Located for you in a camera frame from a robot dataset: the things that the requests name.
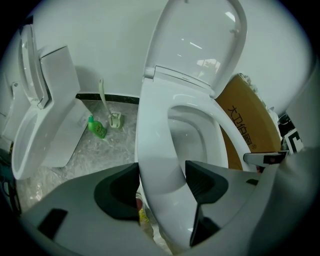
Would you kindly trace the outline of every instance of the white toilet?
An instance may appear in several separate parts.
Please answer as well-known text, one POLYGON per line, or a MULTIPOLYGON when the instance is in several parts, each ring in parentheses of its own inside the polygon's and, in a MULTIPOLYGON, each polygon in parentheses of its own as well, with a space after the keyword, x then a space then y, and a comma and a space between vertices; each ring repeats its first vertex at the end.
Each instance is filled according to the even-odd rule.
POLYGON ((22 86, 26 97, 21 95, 21 88, 13 88, 15 97, 2 136, 14 140, 12 170, 21 180, 39 166, 65 166, 91 113, 75 98, 80 85, 67 46, 48 46, 38 51, 33 27, 25 25, 18 66, 22 77, 18 86, 22 86))
POLYGON ((160 228, 190 248, 197 202, 185 161, 228 167, 220 126, 243 170, 249 147, 215 99, 242 53, 247 21, 238 0, 169 0, 156 25, 142 80, 136 159, 144 194, 160 228))

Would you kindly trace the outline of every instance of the floor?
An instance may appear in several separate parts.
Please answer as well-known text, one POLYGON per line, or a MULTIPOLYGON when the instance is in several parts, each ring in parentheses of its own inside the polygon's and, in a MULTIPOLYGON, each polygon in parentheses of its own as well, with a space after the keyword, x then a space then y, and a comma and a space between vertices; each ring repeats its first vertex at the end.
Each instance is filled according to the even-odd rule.
MULTIPOLYGON (((83 100, 95 120, 108 126, 107 113, 102 101, 83 100)), ((88 127, 85 129, 74 153, 65 167, 48 168, 41 166, 32 177, 17 180, 17 192, 22 212, 30 209, 48 193, 67 180, 99 172, 111 167, 134 163, 138 105, 108 102, 111 111, 124 115, 122 129, 107 128, 106 137, 100 139, 88 127)), ((172 254, 160 235, 159 226, 149 209, 146 210, 153 229, 153 240, 168 254, 172 254)))

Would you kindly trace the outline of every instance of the toilet bowl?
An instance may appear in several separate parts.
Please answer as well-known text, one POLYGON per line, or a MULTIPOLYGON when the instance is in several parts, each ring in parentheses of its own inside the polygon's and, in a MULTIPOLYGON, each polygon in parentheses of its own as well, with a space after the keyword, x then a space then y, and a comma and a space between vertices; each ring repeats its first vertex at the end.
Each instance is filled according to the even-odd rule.
POLYGON ((185 161, 228 167, 221 127, 244 171, 249 147, 215 101, 231 78, 247 35, 237 0, 169 0, 145 62, 137 117, 136 159, 146 201, 177 248, 190 248, 197 202, 185 161))
POLYGON ((47 46, 39 52, 33 27, 26 25, 21 33, 18 60, 21 86, 29 105, 22 119, 13 118, 26 106, 14 100, 12 105, 17 113, 12 113, 7 124, 18 127, 12 172, 21 180, 29 178, 39 166, 65 166, 91 113, 75 98, 80 85, 66 45, 47 46))

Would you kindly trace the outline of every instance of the toilet seat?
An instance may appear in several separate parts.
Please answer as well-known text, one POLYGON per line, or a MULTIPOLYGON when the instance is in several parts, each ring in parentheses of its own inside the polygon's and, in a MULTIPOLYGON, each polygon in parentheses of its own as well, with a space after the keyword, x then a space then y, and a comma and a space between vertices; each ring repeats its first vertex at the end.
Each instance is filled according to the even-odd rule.
MULTIPOLYGON (((169 240, 181 250, 190 248, 197 202, 178 160, 169 110, 190 107, 218 122, 243 170, 250 171, 243 161, 243 155, 250 153, 248 145, 214 100, 231 78, 246 36, 247 20, 238 0, 169 0, 151 39, 138 109, 136 153, 147 203, 169 240)), ((220 128, 216 134, 222 137, 220 128)), ((216 146, 226 152, 224 143, 216 146)))
MULTIPOLYGON (((188 248, 197 202, 181 170, 168 122, 164 121, 175 106, 189 106, 211 116, 226 131, 240 156, 250 150, 228 115, 207 93, 175 81, 144 79, 137 119, 137 156, 143 189, 160 226, 165 231, 172 230, 174 234, 167 234, 170 239, 188 248)), ((249 171, 250 167, 240 159, 243 169, 249 171)))

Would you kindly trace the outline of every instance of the cleaning bottle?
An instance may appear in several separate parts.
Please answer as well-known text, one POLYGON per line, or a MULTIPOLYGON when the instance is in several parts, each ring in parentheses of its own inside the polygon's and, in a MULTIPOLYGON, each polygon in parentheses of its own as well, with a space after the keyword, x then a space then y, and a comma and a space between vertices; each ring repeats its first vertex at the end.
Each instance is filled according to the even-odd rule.
POLYGON ((102 123, 100 123, 99 121, 94 121, 94 117, 92 115, 89 116, 88 128, 100 139, 103 139, 106 136, 107 129, 104 128, 102 123))

